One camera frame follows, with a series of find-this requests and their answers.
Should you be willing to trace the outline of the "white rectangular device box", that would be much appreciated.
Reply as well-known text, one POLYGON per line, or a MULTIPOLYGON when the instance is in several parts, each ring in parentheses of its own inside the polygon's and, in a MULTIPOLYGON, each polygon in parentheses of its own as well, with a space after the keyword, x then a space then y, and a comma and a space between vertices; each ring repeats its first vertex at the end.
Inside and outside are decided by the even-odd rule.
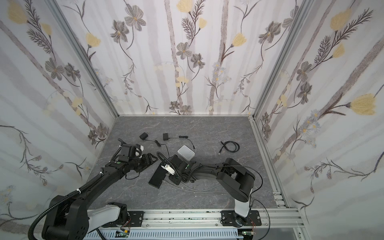
POLYGON ((195 157, 195 152, 191 150, 189 147, 183 145, 181 148, 178 149, 178 154, 180 157, 185 159, 186 161, 190 161, 195 157))

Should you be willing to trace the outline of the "black network switch box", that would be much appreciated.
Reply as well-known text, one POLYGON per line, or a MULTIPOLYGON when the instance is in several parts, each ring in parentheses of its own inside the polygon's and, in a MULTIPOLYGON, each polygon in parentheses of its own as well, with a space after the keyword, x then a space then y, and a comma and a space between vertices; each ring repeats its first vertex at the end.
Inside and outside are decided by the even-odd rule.
POLYGON ((153 176, 151 177, 149 185, 156 189, 159 189, 167 173, 168 172, 162 168, 162 165, 159 165, 156 171, 154 172, 153 176))

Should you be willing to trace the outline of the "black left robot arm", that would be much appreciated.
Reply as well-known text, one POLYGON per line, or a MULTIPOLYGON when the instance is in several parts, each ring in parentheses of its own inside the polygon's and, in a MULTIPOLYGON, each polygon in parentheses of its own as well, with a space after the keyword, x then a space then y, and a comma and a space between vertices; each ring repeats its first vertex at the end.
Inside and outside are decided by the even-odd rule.
POLYGON ((101 168, 99 174, 66 196, 56 196, 47 210, 31 224, 28 239, 36 239, 34 232, 44 220, 44 240, 82 240, 100 227, 125 226, 132 219, 127 205, 109 203, 91 211, 91 204, 111 185, 125 177, 130 171, 140 174, 158 161, 158 157, 142 152, 141 145, 120 141, 119 149, 111 160, 101 168))

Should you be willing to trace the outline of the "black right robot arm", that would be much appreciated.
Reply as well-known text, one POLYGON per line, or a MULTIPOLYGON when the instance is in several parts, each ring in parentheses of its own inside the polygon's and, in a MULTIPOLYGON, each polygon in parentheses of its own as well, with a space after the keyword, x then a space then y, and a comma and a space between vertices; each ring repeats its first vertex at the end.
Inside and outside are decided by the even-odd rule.
POLYGON ((223 216, 222 225, 236 228, 255 225, 250 217, 251 198, 252 194, 257 192, 264 183, 263 178, 260 177, 260 186, 255 188, 255 175, 261 176, 255 169, 243 166, 232 158, 227 158, 218 164, 204 164, 181 160, 176 155, 171 160, 162 163, 162 168, 168 172, 169 179, 175 185, 197 180, 217 181, 235 200, 232 215, 223 216))

